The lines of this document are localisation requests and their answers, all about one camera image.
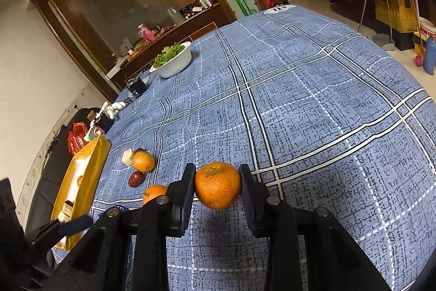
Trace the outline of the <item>yellowish central orange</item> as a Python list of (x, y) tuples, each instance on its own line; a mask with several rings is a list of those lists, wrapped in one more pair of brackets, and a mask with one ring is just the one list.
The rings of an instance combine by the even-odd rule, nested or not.
[(147, 151), (138, 151), (132, 158), (132, 165), (137, 171), (149, 173), (155, 169), (155, 158)]

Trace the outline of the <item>red plastic bag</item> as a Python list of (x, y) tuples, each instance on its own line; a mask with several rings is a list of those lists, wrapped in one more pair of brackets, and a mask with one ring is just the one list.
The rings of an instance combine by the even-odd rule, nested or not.
[(88, 132), (88, 126), (85, 122), (74, 122), (72, 130), (68, 133), (66, 139), (67, 149), (71, 155), (76, 155), (86, 144), (84, 139)]

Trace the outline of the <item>wooden counter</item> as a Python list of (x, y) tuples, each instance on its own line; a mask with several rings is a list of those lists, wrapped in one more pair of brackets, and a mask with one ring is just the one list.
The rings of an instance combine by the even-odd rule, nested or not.
[(184, 41), (194, 41), (207, 32), (212, 31), (212, 29), (225, 26), (235, 20), (236, 17), (229, 17), (221, 4), (214, 4), (214, 6), (196, 14), (185, 22), (165, 31), (152, 43), (145, 44), (138, 50), (133, 51), (129, 59), (112, 77), (111, 81), (116, 87), (122, 89), (125, 87), (126, 79), (133, 77), (134, 74), (139, 73), (143, 69), (150, 68), (164, 47)]

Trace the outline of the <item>peeled cane piece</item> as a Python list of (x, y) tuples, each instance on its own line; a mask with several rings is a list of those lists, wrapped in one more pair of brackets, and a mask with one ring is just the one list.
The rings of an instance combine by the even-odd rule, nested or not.
[(134, 151), (131, 148), (128, 148), (123, 152), (122, 155), (122, 163), (125, 166), (131, 166), (133, 164), (133, 156), (135, 155)]
[(72, 209), (73, 209), (73, 203), (69, 200), (65, 201), (62, 208), (60, 209), (60, 212), (58, 214), (58, 221), (61, 223), (67, 223), (72, 218)]

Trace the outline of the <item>green leafy vegetables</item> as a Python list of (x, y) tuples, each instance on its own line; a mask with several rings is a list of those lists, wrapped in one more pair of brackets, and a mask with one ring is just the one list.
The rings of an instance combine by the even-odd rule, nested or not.
[(183, 44), (175, 43), (172, 46), (164, 47), (160, 54), (156, 57), (153, 67), (159, 68), (162, 65), (169, 62), (171, 59), (176, 57), (181, 51), (185, 49)]

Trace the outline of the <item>black and pink clutter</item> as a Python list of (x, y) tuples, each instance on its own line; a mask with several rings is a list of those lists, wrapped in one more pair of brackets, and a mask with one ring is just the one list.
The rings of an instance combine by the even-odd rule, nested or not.
[(99, 135), (107, 133), (114, 124), (114, 113), (109, 110), (109, 103), (105, 102), (100, 111), (94, 116), (90, 123), (90, 128), (84, 140), (89, 143)]

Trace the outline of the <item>yellow foam-lined box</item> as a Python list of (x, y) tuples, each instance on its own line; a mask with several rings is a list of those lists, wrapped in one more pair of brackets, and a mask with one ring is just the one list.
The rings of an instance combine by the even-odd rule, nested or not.
[(60, 184), (51, 220), (60, 216), (67, 201), (72, 203), (72, 207), (66, 212), (69, 221), (89, 214), (110, 148), (111, 143), (98, 136), (72, 157)]

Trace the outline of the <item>large orange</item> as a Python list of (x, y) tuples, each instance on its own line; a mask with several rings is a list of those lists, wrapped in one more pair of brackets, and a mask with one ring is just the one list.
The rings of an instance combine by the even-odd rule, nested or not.
[(166, 191), (168, 189), (167, 185), (153, 185), (147, 188), (143, 192), (143, 204), (152, 201), (153, 199), (157, 198), (158, 196), (162, 196), (166, 194)]

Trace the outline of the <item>red date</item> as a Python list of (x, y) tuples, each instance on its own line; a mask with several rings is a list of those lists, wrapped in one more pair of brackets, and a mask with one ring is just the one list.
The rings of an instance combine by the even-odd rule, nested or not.
[(130, 176), (130, 178), (128, 180), (128, 185), (131, 188), (137, 188), (138, 186), (140, 186), (144, 182), (144, 180), (145, 180), (145, 173), (143, 173), (141, 171), (135, 171)]
[(143, 148), (137, 148), (137, 149), (135, 149), (135, 150), (133, 151), (133, 153), (134, 153), (134, 155), (135, 155), (136, 153), (141, 152), (141, 151), (145, 151), (145, 149), (143, 149)]

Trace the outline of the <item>orange tangerine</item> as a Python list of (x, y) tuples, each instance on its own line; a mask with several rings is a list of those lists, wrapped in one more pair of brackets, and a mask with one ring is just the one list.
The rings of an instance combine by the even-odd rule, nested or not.
[(78, 187), (81, 186), (82, 180), (83, 180), (83, 175), (82, 175), (82, 176), (79, 176), (78, 179), (77, 179), (77, 185), (78, 185)]

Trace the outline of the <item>black sofa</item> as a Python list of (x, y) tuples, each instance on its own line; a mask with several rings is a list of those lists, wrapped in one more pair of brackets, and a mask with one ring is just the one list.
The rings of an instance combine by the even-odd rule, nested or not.
[(63, 177), (72, 159), (67, 148), (67, 138), (75, 122), (90, 124), (88, 115), (91, 111), (97, 112), (97, 107), (78, 109), (67, 124), (62, 124), (57, 135), (50, 143), (46, 153), (47, 161), (41, 172), (41, 178), (35, 189), (32, 203), (27, 217), (25, 234), (47, 224), (53, 211), (53, 206), (60, 189)]

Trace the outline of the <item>blue plaid tablecloth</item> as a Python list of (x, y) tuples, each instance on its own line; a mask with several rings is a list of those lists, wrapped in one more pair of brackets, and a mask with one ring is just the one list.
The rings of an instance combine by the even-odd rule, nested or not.
[[(393, 290), (417, 281), (435, 249), (435, 101), (391, 55), (300, 6), (268, 10), (196, 40), (169, 79), (117, 115), (90, 216), (142, 205), (188, 163), (247, 164), (295, 208), (324, 206)], [(137, 171), (125, 150), (155, 169)]]

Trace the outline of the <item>pink bottle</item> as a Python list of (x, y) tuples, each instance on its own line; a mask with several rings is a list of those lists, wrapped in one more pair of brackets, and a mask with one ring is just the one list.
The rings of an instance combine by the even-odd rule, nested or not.
[(138, 26), (140, 37), (147, 43), (150, 44), (156, 40), (155, 35), (151, 30), (149, 30), (144, 24)]

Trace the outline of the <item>glass jar on counter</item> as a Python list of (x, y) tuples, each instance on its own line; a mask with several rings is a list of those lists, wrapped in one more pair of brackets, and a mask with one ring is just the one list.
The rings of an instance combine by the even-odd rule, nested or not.
[(182, 24), (186, 19), (183, 17), (183, 15), (176, 10), (174, 7), (170, 7), (167, 9), (167, 12), (171, 18), (171, 20), (175, 23), (175, 24)]

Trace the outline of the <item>small black box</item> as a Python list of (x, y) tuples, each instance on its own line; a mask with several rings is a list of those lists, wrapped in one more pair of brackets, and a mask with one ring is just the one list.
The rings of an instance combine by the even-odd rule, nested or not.
[(147, 84), (142, 80), (140, 76), (129, 79), (127, 81), (127, 89), (135, 98), (142, 96), (146, 92), (147, 88)]

